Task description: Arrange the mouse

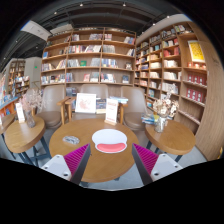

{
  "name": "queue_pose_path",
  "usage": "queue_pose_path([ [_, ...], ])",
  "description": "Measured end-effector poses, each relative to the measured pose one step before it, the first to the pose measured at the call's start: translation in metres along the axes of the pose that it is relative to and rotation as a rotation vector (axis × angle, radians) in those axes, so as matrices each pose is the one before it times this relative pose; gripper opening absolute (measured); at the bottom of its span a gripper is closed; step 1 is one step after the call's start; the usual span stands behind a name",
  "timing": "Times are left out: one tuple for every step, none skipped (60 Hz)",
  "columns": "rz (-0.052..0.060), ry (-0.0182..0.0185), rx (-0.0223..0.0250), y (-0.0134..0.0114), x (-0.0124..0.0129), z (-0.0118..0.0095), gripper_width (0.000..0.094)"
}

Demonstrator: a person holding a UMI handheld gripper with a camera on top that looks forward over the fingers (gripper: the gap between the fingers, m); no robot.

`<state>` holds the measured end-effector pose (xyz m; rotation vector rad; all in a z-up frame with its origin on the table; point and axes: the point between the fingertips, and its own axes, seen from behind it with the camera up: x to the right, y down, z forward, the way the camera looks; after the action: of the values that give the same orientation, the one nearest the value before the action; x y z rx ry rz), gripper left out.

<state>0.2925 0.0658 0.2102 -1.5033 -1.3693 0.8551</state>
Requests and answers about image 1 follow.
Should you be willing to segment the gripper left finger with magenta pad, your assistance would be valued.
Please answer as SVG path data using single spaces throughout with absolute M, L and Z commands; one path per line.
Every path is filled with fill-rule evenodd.
M 90 155 L 90 145 L 86 144 L 65 156 L 55 155 L 42 169 L 79 185 Z

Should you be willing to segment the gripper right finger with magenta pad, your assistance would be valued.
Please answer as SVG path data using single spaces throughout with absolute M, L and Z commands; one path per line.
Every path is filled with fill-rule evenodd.
M 132 144 L 132 155 L 143 185 L 148 185 L 182 169 L 167 154 L 158 155 L 135 143 Z

